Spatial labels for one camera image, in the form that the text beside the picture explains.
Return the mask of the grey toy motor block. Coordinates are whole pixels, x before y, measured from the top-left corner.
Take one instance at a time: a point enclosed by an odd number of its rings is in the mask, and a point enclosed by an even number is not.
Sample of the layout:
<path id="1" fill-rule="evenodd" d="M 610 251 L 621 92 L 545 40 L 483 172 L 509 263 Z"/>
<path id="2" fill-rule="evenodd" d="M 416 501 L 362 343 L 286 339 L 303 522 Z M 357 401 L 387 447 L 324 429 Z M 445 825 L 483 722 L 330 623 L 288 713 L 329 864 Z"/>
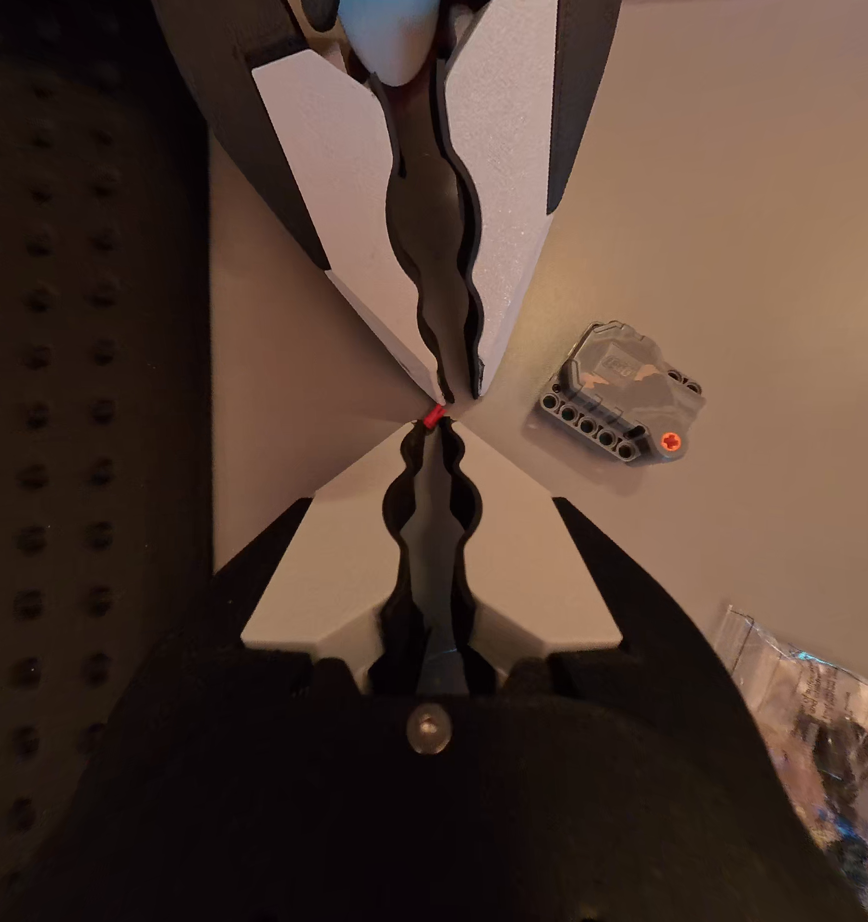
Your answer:
<path id="1" fill-rule="evenodd" d="M 652 338 L 620 321 L 592 323 L 535 400 L 537 411 L 623 465 L 683 459 L 705 407 L 699 380 Z"/>

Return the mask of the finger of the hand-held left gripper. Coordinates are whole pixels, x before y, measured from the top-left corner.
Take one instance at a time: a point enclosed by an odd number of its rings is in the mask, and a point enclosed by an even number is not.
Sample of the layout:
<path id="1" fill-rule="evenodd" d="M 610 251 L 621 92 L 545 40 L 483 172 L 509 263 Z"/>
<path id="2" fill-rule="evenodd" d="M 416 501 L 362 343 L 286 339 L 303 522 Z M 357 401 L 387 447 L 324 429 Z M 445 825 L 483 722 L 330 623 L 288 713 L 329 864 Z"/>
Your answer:
<path id="1" fill-rule="evenodd" d="M 253 82 L 324 249 L 325 275 L 414 383 L 451 404 L 419 270 L 392 228 L 402 155 L 378 75 L 360 83 L 306 49 L 256 66 Z"/>
<path id="2" fill-rule="evenodd" d="M 557 2 L 492 1 L 435 78 L 438 126 L 463 193 L 471 389 L 492 384 L 553 220 L 547 212 Z"/>

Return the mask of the grey desk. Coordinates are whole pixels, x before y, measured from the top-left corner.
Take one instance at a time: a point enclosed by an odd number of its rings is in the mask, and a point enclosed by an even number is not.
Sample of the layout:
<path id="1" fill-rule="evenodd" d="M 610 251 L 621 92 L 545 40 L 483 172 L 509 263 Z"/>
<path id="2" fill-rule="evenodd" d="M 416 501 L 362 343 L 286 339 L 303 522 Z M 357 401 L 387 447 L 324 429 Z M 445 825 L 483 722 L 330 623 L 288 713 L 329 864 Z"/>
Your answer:
<path id="1" fill-rule="evenodd" d="M 481 440 L 567 498 L 710 638 L 728 607 L 868 679 L 868 2 L 625 2 L 567 190 L 479 400 L 428 83 L 394 101 L 405 248 Z M 537 413 L 592 320 L 702 387 L 678 462 Z"/>

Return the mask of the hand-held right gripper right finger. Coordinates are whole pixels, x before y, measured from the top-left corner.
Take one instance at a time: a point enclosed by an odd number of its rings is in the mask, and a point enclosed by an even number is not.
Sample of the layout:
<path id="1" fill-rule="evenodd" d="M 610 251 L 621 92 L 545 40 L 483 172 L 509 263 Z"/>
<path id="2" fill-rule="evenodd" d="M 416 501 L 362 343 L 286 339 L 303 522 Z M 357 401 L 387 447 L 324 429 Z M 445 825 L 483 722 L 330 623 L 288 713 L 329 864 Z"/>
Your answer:
<path id="1" fill-rule="evenodd" d="M 468 692 L 494 694 L 525 659 L 618 648 L 622 633 L 551 493 L 459 421 L 438 428 L 462 529 L 451 628 Z"/>

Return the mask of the black dotted mat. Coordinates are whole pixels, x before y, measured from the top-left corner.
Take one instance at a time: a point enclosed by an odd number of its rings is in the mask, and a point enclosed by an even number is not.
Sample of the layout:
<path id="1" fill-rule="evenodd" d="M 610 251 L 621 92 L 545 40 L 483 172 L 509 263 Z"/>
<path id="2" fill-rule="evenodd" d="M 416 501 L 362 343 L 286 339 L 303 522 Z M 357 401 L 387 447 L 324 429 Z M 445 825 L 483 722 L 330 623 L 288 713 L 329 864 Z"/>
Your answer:
<path id="1" fill-rule="evenodd" d="M 151 3 L 0 1 L 0 912 L 209 576 L 208 253 Z"/>

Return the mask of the clear bag of toy pieces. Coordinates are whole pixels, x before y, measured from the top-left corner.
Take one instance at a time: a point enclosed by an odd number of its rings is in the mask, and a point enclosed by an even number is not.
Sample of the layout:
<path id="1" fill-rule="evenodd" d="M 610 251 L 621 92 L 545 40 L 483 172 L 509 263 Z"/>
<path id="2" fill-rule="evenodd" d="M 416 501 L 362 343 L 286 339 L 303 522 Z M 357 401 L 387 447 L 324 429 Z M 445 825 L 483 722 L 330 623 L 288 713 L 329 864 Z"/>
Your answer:
<path id="1" fill-rule="evenodd" d="M 868 680 L 728 607 L 713 647 L 812 839 L 868 915 Z"/>

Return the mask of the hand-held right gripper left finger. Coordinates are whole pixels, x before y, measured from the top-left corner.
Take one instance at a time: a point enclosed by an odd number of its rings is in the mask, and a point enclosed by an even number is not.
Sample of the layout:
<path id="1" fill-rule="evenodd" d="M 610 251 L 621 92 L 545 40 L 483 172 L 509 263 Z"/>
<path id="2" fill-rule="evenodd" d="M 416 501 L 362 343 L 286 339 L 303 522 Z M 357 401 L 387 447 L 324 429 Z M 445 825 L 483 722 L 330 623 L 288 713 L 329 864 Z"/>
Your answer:
<path id="1" fill-rule="evenodd" d="M 241 632 L 247 648 L 340 659 L 361 689 L 415 692 L 428 628 L 402 532 L 427 437 L 407 423 L 316 491 Z"/>

